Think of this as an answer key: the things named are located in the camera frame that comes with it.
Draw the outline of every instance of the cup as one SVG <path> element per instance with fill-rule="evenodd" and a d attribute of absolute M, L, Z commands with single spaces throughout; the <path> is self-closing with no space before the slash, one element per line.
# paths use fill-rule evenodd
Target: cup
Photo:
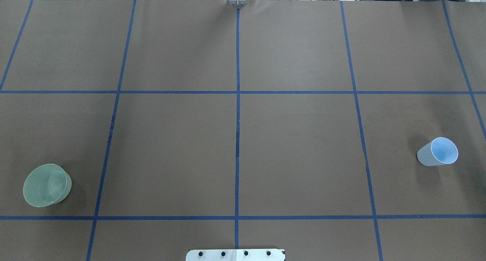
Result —
<path fill-rule="evenodd" d="M 34 207 L 61 202 L 71 191 L 71 177 L 56 164 L 35 168 L 24 182 L 24 199 Z"/>
<path fill-rule="evenodd" d="M 451 164 L 457 160 L 459 152 L 448 138 L 435 138 L 417 152 L 417 159 L 425 166 Z"/>

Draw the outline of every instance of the gray table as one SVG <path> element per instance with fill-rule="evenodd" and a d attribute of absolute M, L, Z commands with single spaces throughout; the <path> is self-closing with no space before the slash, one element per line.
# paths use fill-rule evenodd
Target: gray table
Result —
<path fill-rule="evenodd" d="M 0 0 L 0 259 L 486 259 L 485 11 Z M 30 207 L 45 163 L 72 191 Z"/>

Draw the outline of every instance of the horizontal blue line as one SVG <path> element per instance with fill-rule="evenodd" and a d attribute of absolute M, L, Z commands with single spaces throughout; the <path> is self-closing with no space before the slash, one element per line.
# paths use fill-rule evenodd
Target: horizontal blue line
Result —
<path fill-rule="evenodd" d="M 11 94 L 116 94 L 116 90 L 2 90 Z"/>
<path fill-rule="evenodd" d="M 23 215 L 4 215 L 0 220 L 93 220 L 92 216 L 23 216 Z"/>
<path fill-rule="evenodd" d="M 486 218 L 486 214 L 389 214 L 378 219 Z M 93 220 L 93 216 L 0 216 L 0 220 Z M 97 220 L 339 220 L 373 219 L 372 215 L 215 215 L 215 216 L 97 216 Z"/>
<path fill-rule="evenodd" d="M 116 94 L 116 90 L 0 90 L 5 94 Z M 220 90 L 121 90 L 120 94 L 353 94 L 347 90 L 323 91 L 220 91 Z M 358 94 L 470 94 L 469 91 L 357 91 Z M 486 94 L 486 91 L 474 91 Z"/>
<path fill-rule="evenodd" d="M 406 214 L 377 215 L 378 219 L 421 219 L 421 218 L 486 218 L 486 214 Z"/>

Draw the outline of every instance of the vertical blue line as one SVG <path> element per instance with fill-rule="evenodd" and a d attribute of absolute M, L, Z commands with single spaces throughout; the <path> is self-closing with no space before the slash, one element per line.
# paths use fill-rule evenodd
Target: vertical blue line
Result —
<path fill-rule="evenodd" d="M 120 79 L 118 80 L 118 90 L 117 90 L 117 95 L 116 95 L 116 98 L 115 98 L 115 105 L 113 107 L 113 115 L 111 116 L 110 132 L 108 133 L 108 142 L 106 144 L 106 151 L 105 151 L 105 154 L 104 154 L 103 169 L 101 171 L 101 178 L 99 179 L 98 197 L 96 198 L 96 207 L 95 207 L 95 210 L 94 210 L 92 232 L 91 232 L 91 235 L 90 235 L 90 243 L 88 244 L 86 261 L 89 261 L 91 259 L 91 253 L 92 253 L 92 249 L 93 249 L 93 241 L 94 241 L 94 235 L 95 235 L 95 230 L 96 230 L 96 223 L 98 221 L 97 217 L 98 217 L 98 213 L 99 213 L 99 204 L 101 202 L 101 195 L 103 193 L 104 176 L 106 174 L 106 166 L 108 164 L 108 156 L 110 154 L 111 138 L 113 137 L 113 129 L 115 128 L 115 119 L 116 119 L 117 110 L 118 110 L 118 101 L 120 100 L 120 91 L 122 89 L 123 72 L 125 71 L 125 61 L 126 61 L 126 55 L 128 53 L 128 45 L 130 43 L 130 34 L 132 33 L 133 17 L 135 15 L 135 6 L 136 5 L 137 5 L 137 1 L 134 0 L 133 5 L 132 5 L 132 14 L 130 16 L 130 24 L 128 26 L 128 33 L 127 33 L 127 36 L 126 36 L 125 51 L 123 52 L 123 60 L 121 62 Z"/>
<path fill-rule="evenodd" d="M 15 40 L 14 48 L 12 49 L 12 53 L 10 54 L 10 58 L 8 59 L 7 67 L 5 68 L 5 72 L 3 73 L 2 82 L 0 83 L 0 90 L 3 88 L 3 84 L 7 79 L 8 70 L 10 69 L 10 64 L 12 64 L 12 60 L 14 59 L 15 51 L 17 50 L 17 46 L 19 45 L 19 41 L 21 40 L 22 32 L 24 31 L 25 24 L 30 14 L 30 10 L 32 9 L 33 0 L 31 0 L 29 4 L 29 8 L 27 8 L 27 12 L 24 17 L 24 21 L 22 22 L 21 29 L 19 31 L 19 35 L 17 35 L 17 40 Z"/>
<path fill-rule="evenodd" d="M 358 101 L 358 91 L 356 89 L 356 81 L 354 79 L 353 61 L 351 59 L 351 49 L 349 48 L 349 38 L 347 35 L 346 16 L 344 14 L 344 5 L 342 4 L 342 1 L 340 2 L 340 4 L 341 4 L 342 26 L 344 27 L 344 37 L 346 40 L 347 60 L 349 61 L 349 71 L 351 72 L 351 83 L 353 84 L 354 104 L 356 105 L 356 114 L 358 115 L 358 124 L 360 128 L 361 147 L 363 149 L 363 154 L 365 158 L 364 160 L 366 162 L 366 175 L 368 177 L 368 191 L 369 191 L 369 198 L 371 201 L 371 210 L 373 212 L 373 223 L 375 225 L 375 236 L 376 236 L 376 244 L 378 247 L 378 257 L 380 261 L 383 261 L 382 243 L 380 240 L 380 230 L 378 229 L 378 219 L 376 216 L 375 197 L 373 195 L 371 174 L 369 172 L 368 153 L 366 152 L 365 134 L 363 132 L 363 122 L 361 121 L 361 111 L 360 111 L 360 105 Z"/>
<path fill-rule="evenodd" d="M 449 28 L 449 33 L 451 34 L 451 40 L 453 42 L 454 49 L 455 49 L 456 54 L 457 54 L 457 59 L 459 60 L 459 64 L 460 64 L 461 69 L 462 69 L 462 74 L 464 75 L 465 83 L 467 84 L 467 88 L 469 89 L 469 94 L 471 95 L 472 104 L 474 105 L 474 109 L 476 110 L 476 115 L 478 116 L 478 119 L 479 119 L 479 125 L 481 126 L 481 130 L 483 130 L 484 138 L 486 138 L 486 129 L 484 129 L 483 119 L 481 118 L 481 113 L 479 112 L 478 105 L 476 104 L 476 98 L 474 98 L 474 93 L 472 92 L 472 87 L 471 87 L 471 84 L 469 82 L 469 78 L 467 77 L 467 73 L 465 72 L 465 67 L 464 67 L 464 63 L 462 62 L 461 54 L 459 53 L 459 48 L 457 47 L 457 43 L 455 42 L 453 28 L 451 26 L 451 21 L 449 20 L 449 14 L 447 12 L 446 2 L 444 0 L 442 0 L 442 7 L 444 8 L 444 14 L 446 15 L 447 27 Z"/>
<path fill-rule="evenodd" d="M 238 249 L 240 215 L 240 9 L 236 9 L 236 158 L 235 158 L 235 249 Z"/>

